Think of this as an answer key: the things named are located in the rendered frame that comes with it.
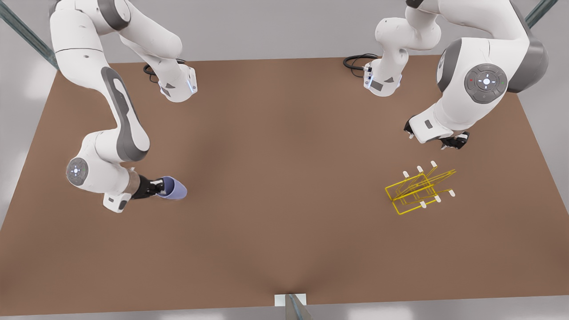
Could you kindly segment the silver frame post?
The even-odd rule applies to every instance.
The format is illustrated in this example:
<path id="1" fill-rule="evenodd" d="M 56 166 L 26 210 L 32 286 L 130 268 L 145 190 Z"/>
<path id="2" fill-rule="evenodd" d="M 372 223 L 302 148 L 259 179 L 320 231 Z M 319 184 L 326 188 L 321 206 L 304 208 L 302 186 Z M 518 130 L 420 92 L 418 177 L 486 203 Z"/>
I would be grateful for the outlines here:
<path id="1" fill-rule="evenodd" d="M 277 294 L 274 295 L 274 305 L 284 306 L 285 320 L 314 320 L 306 308 L 306 294 Z"/>
<path id="2" fill-rule="evenodd" d="M 0 0 L 0 18 L 24 39 L 37 53 L 47 60 L 55 69 L 59 70 L 55 53 L 49 46 L 25 24 L 3 0 Z"/>
<path id="3" fill-rule="evenodd" d="M 531 29 L 557 2 L 558 0 L 540 0 L 525 17 L 528 28 Z"/>

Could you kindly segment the lavender cup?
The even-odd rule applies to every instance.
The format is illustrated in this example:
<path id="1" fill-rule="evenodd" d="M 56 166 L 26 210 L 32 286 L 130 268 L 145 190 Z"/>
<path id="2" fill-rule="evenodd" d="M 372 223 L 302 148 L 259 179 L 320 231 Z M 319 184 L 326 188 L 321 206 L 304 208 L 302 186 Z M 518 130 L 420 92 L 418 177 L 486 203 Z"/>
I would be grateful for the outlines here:
<path id="1" fill-rule="evenodd" d="M 164 176 L 160 178 L 162 181 L 162 187 L 157 193 L 163 199 L 183 199 L 187 195 L 187 188 L 178 180 L 171 176 Z"/>

